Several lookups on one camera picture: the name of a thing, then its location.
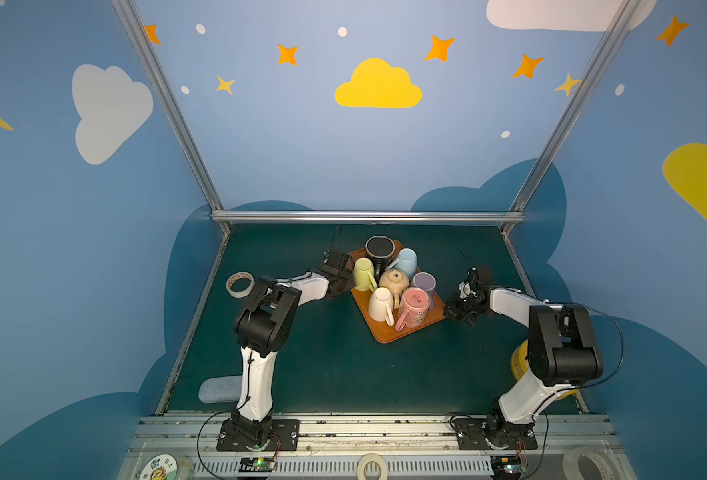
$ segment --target green mat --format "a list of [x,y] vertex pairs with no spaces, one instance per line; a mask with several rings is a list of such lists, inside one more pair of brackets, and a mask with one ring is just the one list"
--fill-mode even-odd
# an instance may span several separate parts
[[[297,276],[315,268],[330,247],[334,225],[236,225],[214,279],[168,411],[216,412],[232,403],[204,404],[199,386],[217,376],[241,375],[233,322],[244,299],[225,290],[228,277]],[[489,265],[495,282],[523,289],[493,226],[345,225],[338,250],[362,248],[387,235],[416,250],[422,271],[434,274],[442,300],[472,265]],[[274,370],[275,412],[486,413],[515,380],[510,359],[527,329],[504,316],[475,326],[442,320],[389,344],[378,343],[354,298],[309,302],[298,309]],[[577,413],[570,397],[549,413]]]

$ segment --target yellow-green mug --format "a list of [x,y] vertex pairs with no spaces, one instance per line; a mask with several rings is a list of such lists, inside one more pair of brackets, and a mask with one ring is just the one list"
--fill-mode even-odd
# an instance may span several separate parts
[[372,260],[367,257],[359,258],[353,265],[353,279],[356,280],[354,288],[359,292],[367,290],[374,292],[377,289],[377,282],[375,281],[375,266],[372,264]]

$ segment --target tray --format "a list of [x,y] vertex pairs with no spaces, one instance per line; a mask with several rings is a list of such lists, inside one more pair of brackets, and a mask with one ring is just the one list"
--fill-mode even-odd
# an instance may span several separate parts
[[[396,258],[396,256],[404,247],[401,243],[399,243],[398,240],[394,240],[393,244],[396,246],[396,250],[394,250],[393,252],[393,257]],[[356,263],[359,258],[367,255],[367,251],[363,248],[361,250],[351,252],[349,255],[351,255],[353,262]],[[439,296],[434,293],[433,309],[428,310],[428,312],[425,314],[425,320],[423,321],[423,325],[417,326],[415,328],[409,328],[408,326],[405,326],[404,330],[402,330],[401,332],[397,332],[395,328],[393,328],[392,326],[388,326],[386,322],[378,322],[376,320],[372,320],[372,317],[369,316],[369,298],[372,296],[372,292],[370,290],[367,290],[365,292],[359,292],[356,289],[352,289],[351,294],[356,300],[356,303],[359,306],[359,310],[361,310],[361,314],[367,321],[369,329],[372,331],[372,335],[375,337],[375,340],[380,343],[390,343],[394,340],[398,340],[403,336],[409,335],[410,333],[415,333],[420,329],[426,328],[428,325],[433,325],[439,320],[444,319],[444,302],[442,302]],[[393,312],[393,316],[394,318],[398,318],[398,310],[395,310]]]

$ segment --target white tape roll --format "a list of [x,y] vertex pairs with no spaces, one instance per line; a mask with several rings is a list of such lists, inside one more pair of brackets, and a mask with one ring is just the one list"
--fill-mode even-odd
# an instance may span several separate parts
[[[243,278],[250,280],[250,286],[248,286],[242,291],[234,292],[231,287],[234,285],[236,280],[241,280]],[[248,272],[237,272],[236,274],[233,274],[228,277],[228,281],[225,283],[225,290],[228,290],[228,293],[231,293],[231,296],[233,296],[233,298],[242,298],[250,294],[250,291],[252,290],[254,284],[255,279],[252,278],[251,274],[249,274]]]
[[561,467],[564,469],[564,476],[567,477],[567,480],[585,480],[578,466],[580,457],[584,456],[596,466],[601,474],[601,480],[620,480],[620,474],[617,473],[617,468],[612,460],[598,450],[589,447],[575,448],[564,454],[564,458],[561,459]]
[[368,453],[359,460],[359,466],[356,469],[356,477],[359,480],[367,480],[367,477],[364,476],[364,469],[372,462],[377,463],[377,466],[380,467],[380,476],[377,480],[388,480],[388,466],[386,461],[377,453]]

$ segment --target cup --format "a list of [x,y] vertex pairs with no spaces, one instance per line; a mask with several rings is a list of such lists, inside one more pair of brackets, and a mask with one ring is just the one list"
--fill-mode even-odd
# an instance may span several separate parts
[[375,281],[375,269],[372,266],[372,260],[367,257],[359,258],[356,264],[353,265],[353,279],[356,280],[354,287],[359,292],[366,292],[377,288]]
[[433,297],[436,294],[436,279],[433,278],[433,275],[428,272],[418,272],[412,278],[412,283],[410,283],[410,286],[416,286],[417,288],[425,290],[425,293],[428,293],[428,301],[431,304],[431,307],[428,310],[432,310]]
[[393,240],[387,236],[376,235],[367,240],[364,249],[367,251],[367,258],[372,260],[372,264],[375,267],[375,280],[379,281],[383,272],[388,270],[386,265],[393,258],[396,246],[393,244]]
[[399,296],[409,288],[409,279],[406,274],[397,269],[386,270],[380,276],[380,286],[386,287],[393,295],[393,308],[399,308]]
[[428,312],[431,303],[428,301],[428,293],[425,290],[411,286],[402,294],[401,305],[399,305],[399,319],[397,320],[397,332],[404,330],[405,326],[415,328],[423,325],[425,313]]
[[380,287],[369,298],[369,316],[377,322],[393,326],[393,295],[387,288]]
[[386,268],[387,270],[398,268],[407,275],[407,278],[409,278],[410,281],[412,281],[412,277],[414,277],[417,273],[417,254],[415,253],[415,250],[412,250],[411,248],[403,248],[402,251],[399,252],[397,259]]

